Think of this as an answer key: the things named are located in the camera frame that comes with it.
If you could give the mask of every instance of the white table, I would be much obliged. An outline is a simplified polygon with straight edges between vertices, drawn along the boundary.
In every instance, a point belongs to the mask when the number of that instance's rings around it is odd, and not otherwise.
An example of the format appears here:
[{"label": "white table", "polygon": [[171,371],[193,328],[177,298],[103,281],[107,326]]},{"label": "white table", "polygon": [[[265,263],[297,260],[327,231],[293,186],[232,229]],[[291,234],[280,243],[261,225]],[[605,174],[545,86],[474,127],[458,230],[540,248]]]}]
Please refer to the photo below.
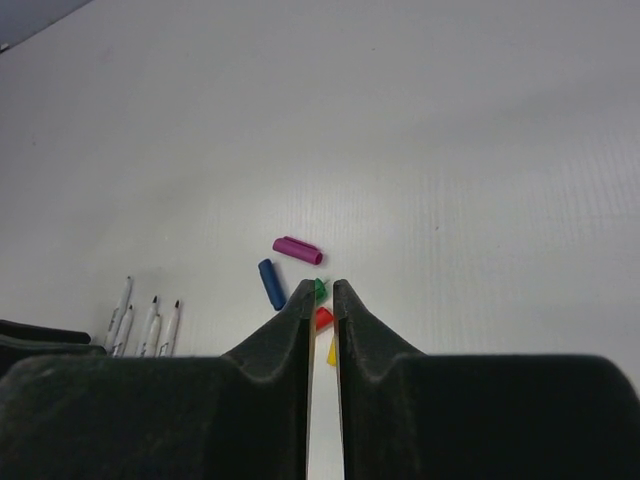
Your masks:
[{"label": "white table", "polygon": [[[0,317],[101,337],[124,277],[220,354],[347,278],[425,352],[585,352],[640,382],[640,9],[95,0],[0,57]],[[322,247],[321,268],[273,239]],[[134,325],[133,337],[140,319]],[[318,339],[309,478],[341,478]]]}]

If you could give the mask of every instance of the purple marker cap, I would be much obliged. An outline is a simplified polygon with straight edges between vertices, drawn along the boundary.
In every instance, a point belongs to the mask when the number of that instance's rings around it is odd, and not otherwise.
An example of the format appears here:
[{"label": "purple marker cap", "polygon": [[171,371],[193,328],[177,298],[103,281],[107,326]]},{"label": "purple marker cap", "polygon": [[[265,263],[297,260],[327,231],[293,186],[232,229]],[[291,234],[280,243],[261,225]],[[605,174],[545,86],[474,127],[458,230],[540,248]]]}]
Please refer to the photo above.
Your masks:
[{"label": "purple marker cap", "polygon": [[282,237],[273,242],[273,249],[276,252],[284,253],[290,257],[299,258],[300,260],[312,265],[320,265],[322,262],[322,252],[317,247],[301,242],[291,237]]}]

